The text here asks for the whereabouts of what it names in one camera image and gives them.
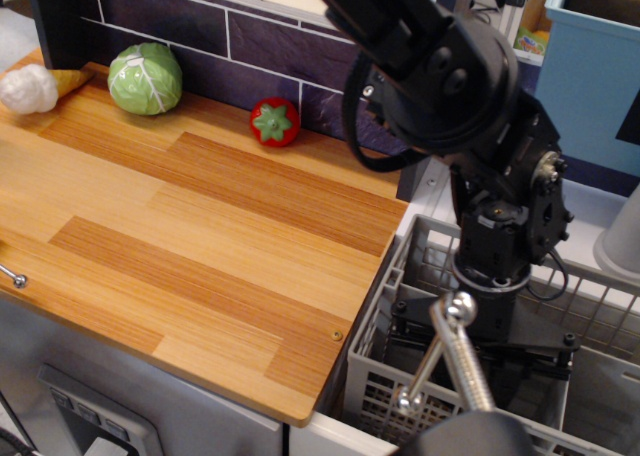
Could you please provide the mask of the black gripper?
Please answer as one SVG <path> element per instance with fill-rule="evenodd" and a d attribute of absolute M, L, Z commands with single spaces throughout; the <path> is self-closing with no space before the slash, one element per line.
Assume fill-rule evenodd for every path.
<path fill-rule="evenodd" d="M 468 334 L 489 380 L 524 381 L 533 375 L 570 379 L 579 337 L 528 310 L 519 301 L 518 288 L 482 286 L 447 271 L 417 279 L 394 270 L 390 282 L 397 295 L 390 304 L 389 360 L 402 370 L 417 370 L 418 359 L 435 336 L 429 310 L 436 298 L 462 290 L 478 305 Z"/>

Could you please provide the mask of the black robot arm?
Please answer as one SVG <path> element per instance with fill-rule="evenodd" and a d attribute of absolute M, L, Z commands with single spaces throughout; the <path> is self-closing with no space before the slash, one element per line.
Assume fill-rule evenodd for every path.
<path fill-rule="evenodd" d="M 516 302 L 532 267 L 557 260 L 568 237 L 566 164 L 505 37 L 432 0 L 322 1 L 359 49 L 342 109 L 352 153 L 376 172 L 429 157 L 450 170 L 461 230 L 452 270 L 478 302 L 471 337 L 481 356 L 567 379 L 577 338 Z"/>

